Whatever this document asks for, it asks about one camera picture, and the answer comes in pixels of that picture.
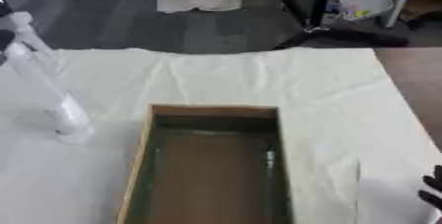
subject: gray floor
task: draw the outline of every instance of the gray floor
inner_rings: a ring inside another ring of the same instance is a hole
[[[241,10],[230,12],[176,14],[156,12],[156,0],[9,1],[16,9],[34,15],[37,31],[55,48],[140,47],[182,53],[237,53],[270,50],[300,30],[280,10],[278,0],[243,0]],[[411,46],[442,45],[442,23],[427,25],[418,32],[409,31],[402,23],[386,31],[373,21],[353,28],[406,36]],[[364,46],[329,40],[305,45]]]

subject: office chair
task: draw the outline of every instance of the office chair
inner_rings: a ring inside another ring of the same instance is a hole
[[[303,31],[290,37],[274,49],[284,49],[299,46],[304,42],[319,37],[336,40],[355,41],[371,46],[407,46],[408,40],[401,37],[378,35],[355,30],[345,30],[331,27],[323,23],[329,0],[315,0],[313,10],[308,16],[296,0],[281,0],[285,9],[301,24]]]

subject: table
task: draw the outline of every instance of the table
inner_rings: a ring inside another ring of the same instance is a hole
[[[392,80],[442,149],[442,48],[377,49]]]

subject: cardboard box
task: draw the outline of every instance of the cardboard box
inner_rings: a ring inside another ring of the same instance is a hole
[[[117,224],[292,223],[277,109],[154,106]]]

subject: chair leg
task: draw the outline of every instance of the chair leg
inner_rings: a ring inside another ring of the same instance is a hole
[[[304,42],[309,40],[311,37],[311,34],[306,33],[300,33],[294,37],[289,38],[285,42],[281,43],[280,45],[276,46],[273,50],[280,50],[285,49],[293,46],[299,46],[302,45]]]
[[[372,46],[402,47],[408,45],[408,40],[406,38],[364,33],[352,30],[332,29],[326,32],[320,32],[316,34],[316,36],[327,37],[338,40],[355,41],[360,43],[366,43]]]
[[[295,0],[281,0],[288,12],[299,22],[302,27],[306,26],[306,21],[309,19],[304,10],[299,6]]]

